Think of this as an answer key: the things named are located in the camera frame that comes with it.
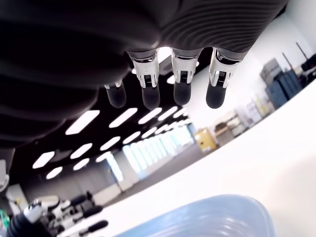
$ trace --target black fingertip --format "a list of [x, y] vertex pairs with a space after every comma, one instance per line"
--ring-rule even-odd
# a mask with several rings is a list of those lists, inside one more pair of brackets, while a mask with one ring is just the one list
[[159, 106], [160, 93], [158, 85], [156, 87], [142, 88], [143, 102], [147, 109], [153, 110]]
[[191, 98], [191, 84], [187, 83], [174, 83], [173, 98], [178, 105], [185, 105]]
[[120, 87], [110, 87], [107, 89], [110, 104], [115, 108], [122, 108], [126, 103], [126, 93], [122, 82]]
[[212, 86], [208, 83], [206, 93], [206, 103], [212, 109], [218, 109], [224, 103], [226, 88], [220, 86]]

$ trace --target green object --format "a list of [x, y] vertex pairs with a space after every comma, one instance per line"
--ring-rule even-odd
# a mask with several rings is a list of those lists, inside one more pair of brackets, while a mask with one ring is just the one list
[[9, 227], [9, 224], [10, 224], [10, 218], [8, 217], [6, 212], [2, 209], [0, 209], [0, 218], [1, 218], [1, 221], [4, 225], [4, 227], [7, 229]]

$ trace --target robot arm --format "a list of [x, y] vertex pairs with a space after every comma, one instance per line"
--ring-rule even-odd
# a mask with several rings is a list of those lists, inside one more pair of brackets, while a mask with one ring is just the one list
[[[56, 237], [83, 219], [100, 213], [103, 210], [101, 206], [94, 206], [83, 213], [78, 213], [76, 216], [63, 218], [61, 215], [58, 217], [60, 221], [57, 221], [56, 216], [53, 214], [55, 209], [60, 208], [61, 213], [63, 213], [66, 209], [80, 204], [84, 200], [82, 196], [78, 196], [71, 200], [67, 206], [61, 207], [57, 196], [37, 198], [22, 213], [12, 218], [6, 232], [6, 237]], [[70, 237], [83, 237], [107, 227], [107, 225], [107, 221], [99, 221], [90, 227], [73, 233]]]

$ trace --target ribbed black cover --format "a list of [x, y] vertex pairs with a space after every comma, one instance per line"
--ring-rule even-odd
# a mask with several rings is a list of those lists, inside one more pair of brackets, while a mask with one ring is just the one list
[[246, 52], [287, 0], [200, 0], [162, 30], [179, 49], [219, 47]]

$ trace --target black pole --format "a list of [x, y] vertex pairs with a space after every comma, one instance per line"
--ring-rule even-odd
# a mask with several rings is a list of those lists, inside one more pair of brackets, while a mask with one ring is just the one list
[[283, 54], [283, 57], [286, 59], [287, 63], [290, 65], [291, 69], [294, 70], [293, 67], [292, 67], [292, 64], [291, 64], [290, 61], [287, 59], [287, 57], [285, 56], [285, 54], [284, 54], [284, 53], [282, 53], [282, 54]]
[[300, 49], [300, 51], [302, 52], [302, 54], [304, 55], [304, 57], [306, 58], [306, 60], [308, 60], [306, 54], [304, 53], [304, 51], [302, 50], [302, 48], [300, 47], [300, 45], [298, 44], [298, 42], [296, 42], [296, 45], [298, 46], [298, 48]]

